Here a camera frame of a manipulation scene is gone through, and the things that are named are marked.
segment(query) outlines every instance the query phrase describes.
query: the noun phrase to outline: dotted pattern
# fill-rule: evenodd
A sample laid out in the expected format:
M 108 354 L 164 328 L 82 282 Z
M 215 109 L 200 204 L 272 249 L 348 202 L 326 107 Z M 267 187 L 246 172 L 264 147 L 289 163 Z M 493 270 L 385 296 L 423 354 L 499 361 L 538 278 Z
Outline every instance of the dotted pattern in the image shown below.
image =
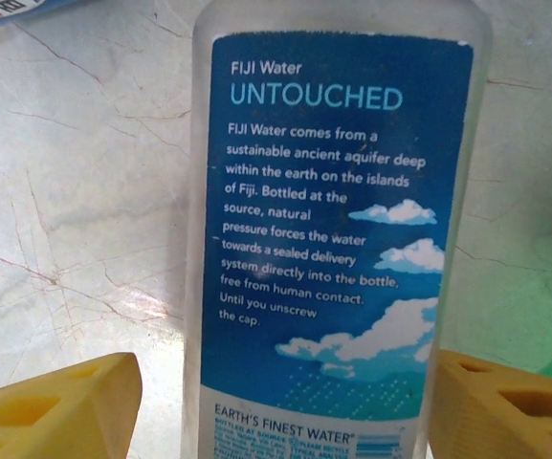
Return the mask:
M 418 416 L 423 375 L 392 376 L 381 382 L 350 382 L 310 373 L 300 366 L 289 378 L 277 407 L 306 414 L 358 421 Z

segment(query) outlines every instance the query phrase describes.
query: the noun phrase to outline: plastic water bottle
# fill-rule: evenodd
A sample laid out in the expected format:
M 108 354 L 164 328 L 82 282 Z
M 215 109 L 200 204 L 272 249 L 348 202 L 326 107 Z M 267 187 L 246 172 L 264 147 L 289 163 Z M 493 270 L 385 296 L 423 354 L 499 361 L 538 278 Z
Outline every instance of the plastic water bottle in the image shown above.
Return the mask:
M 424 459 L 490 41 L 470 0 L 201 14 L 181 457 Z

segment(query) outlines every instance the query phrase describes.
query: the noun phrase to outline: white marble countertop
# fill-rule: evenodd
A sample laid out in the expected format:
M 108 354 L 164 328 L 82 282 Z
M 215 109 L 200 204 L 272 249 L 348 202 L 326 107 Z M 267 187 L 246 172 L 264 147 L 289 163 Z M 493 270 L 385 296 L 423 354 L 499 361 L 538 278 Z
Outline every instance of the white marble countertop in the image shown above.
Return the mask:
M 552 2 L 481 5 L 497 42 L 444 345 L 539 369 L 552 358 Z M 203 6 L 100 0 L 0 29 L 0 386 L 135 352 L 134 459 L 178 457 Z

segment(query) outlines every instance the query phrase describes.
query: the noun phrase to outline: white label section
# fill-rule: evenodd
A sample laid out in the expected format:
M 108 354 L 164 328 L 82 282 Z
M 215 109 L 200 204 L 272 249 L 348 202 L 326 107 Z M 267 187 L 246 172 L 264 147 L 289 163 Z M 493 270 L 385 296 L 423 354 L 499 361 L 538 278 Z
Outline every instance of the white label section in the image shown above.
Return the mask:
M 255 404 L 201 387 L 201 459 L 409 459 L 417 420 L 360 422 Z

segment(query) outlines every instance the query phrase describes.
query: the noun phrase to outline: yellow plastic object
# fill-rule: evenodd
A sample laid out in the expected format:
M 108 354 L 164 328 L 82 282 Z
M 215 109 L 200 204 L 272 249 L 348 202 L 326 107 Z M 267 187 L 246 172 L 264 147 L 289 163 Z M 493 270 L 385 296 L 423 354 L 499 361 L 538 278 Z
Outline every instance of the yellow plastic object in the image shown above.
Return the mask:
M 552 379 L 440 351 L 435 459 L 552 459 Z
M 0 389 L 0 459 L 124 459 L 142 398 L 133 354 Z

